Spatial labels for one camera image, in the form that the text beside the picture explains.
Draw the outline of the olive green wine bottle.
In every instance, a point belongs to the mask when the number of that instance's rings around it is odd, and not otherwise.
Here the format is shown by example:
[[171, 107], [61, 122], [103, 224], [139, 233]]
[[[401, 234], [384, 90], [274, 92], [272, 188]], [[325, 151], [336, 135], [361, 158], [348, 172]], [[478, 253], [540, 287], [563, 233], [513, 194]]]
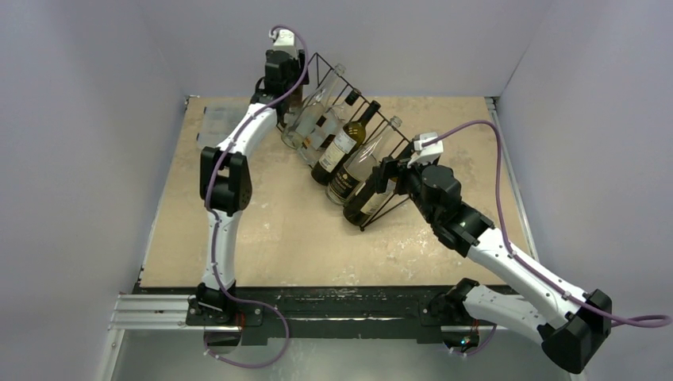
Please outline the olive green wine bottle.
[[[388, 157], [389, 154], [390, 150], [386, 146], [383, 158]], [[368, 178], [353, 191], [351, 197], [344, 204], [343, 216], [352, 225], [362, 225], [379, 209], [394, 189], [396, 179], [392, 179], [388, 182], [388, 188], [385, 193], [375, 193], [372, 172], [376, 167], [372, 168]]]

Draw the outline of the square clear bottle black cap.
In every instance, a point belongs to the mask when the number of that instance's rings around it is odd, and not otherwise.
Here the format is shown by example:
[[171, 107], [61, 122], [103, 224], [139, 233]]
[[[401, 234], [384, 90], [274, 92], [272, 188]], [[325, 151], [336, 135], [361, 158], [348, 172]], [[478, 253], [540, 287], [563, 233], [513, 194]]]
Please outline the square clear bottle black cap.
[[311, 168], [318, 162], [322, 153], [352, 115], [353, 106], [361, 97], [361, 91], [351, 89], [343, 102], [330, 106], [317, 120], [315, 129], [302, 142], [298, 154]]

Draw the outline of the clear champagne bottle black label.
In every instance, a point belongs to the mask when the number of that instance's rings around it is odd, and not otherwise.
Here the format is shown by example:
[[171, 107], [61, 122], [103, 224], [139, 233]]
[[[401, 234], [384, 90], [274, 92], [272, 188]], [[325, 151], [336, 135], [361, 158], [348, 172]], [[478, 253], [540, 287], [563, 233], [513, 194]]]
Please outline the clear champagne bottle black label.
[[344, 205], [353, 191], [368, 178], [372, 168], [383, 158], [387, 142], [400, 128], [402, 119], [393, 116], [385, 127], [382, 127], [367, 143], [358, 148], [336, 172], [326, 188], [327, 198], [337, 204]]

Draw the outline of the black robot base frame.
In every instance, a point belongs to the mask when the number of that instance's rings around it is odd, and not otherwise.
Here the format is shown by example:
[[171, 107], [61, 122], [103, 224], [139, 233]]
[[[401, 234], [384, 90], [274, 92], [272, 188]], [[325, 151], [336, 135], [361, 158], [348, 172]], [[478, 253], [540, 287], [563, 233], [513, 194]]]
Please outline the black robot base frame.
[[[121, 295], [110, 322], [126, 331], [201, 333], [215, 348], [262, 346], [290, 339], [388, 339], [419, 344], [459, 345], [462, 335], [475, 346], [492, 328], [448, 304], [448, 286], [239, 287], [237, 315], [223, 324], [188, 321], [195, 289], [142, 287]], [[492, 286], [513, 295], [508, 286]]]

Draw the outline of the clear glass bottle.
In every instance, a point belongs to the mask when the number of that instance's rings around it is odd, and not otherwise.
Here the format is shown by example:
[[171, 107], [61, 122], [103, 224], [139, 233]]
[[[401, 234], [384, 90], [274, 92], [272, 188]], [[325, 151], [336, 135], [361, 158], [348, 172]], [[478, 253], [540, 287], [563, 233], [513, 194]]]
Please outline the clear glass bottle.
[[289, 148], [298, 149], [302, 142], [313, 132], [318, 119], [327, 109], [334, 87], [339, 78], [344, 74], [345, 66], [338, 63], [332, 69], [323, 83], [314, 91], [313, 95], [305, 102], [299, 116], [294, 123], [285, 128], [281, 135], [282, 142]]

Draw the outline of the green wine bottle white label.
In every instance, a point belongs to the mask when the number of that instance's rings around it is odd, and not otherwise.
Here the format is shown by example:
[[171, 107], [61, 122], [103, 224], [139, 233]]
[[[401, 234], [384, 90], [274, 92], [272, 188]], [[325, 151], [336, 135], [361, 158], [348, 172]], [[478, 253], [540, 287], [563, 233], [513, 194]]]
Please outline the green wine bottle white label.
[[287, 98], [288, 107], [286, 112], [286, 119], [297, 117], [303, 105], [303, 85], [299, 85]]

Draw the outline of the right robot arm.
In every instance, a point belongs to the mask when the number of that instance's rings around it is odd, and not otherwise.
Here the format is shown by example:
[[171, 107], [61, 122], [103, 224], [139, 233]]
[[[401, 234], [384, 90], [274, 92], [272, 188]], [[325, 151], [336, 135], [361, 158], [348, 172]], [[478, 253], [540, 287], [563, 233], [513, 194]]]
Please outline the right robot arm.
[[409, 195], [443, 246], [496, 274], [515, 292], [499, 294], [464, 279], [446, 296], [452, 321], [489, 321], [539, 344], [563, 370], [584, 370], [611, 332], [609, 296], [587, 292], [520, 254], [491, 219], [462, 199], [461, 183], [450, 167], [387, 157], [372, 177], [381, 192], [395, 179], [395, 193]]

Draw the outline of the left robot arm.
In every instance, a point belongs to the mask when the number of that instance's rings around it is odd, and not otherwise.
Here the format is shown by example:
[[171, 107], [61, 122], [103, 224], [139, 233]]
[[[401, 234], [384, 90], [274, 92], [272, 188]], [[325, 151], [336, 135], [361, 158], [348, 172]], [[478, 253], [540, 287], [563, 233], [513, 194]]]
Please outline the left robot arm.
[[264, 75], [245, 115], [226, 138], [201, 150], [199, 192], [209, 214], [206, 269], [189, 300], [188, 321], [225, 325], [237, 315], [234, 257], [237, 230], [252, 199], [248, 159], [289, 108], [289, 97], [304, 82], [306, 53], [273, 48], [265, 53]]

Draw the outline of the dark green wine bottle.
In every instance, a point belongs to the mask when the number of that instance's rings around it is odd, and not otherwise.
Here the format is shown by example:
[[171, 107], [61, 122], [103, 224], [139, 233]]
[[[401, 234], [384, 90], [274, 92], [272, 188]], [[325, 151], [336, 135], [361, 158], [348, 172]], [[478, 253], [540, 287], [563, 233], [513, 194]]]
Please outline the dark green wine bottle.
[[313, 180], [326, 186], [333, 179], [339, 167], [365, 141], [367, 125], [380, 108], [381, 104], [378, 101], [372, 101], [358, 119], [346, 123], [341, 128], [314, 165], [311, 171]]

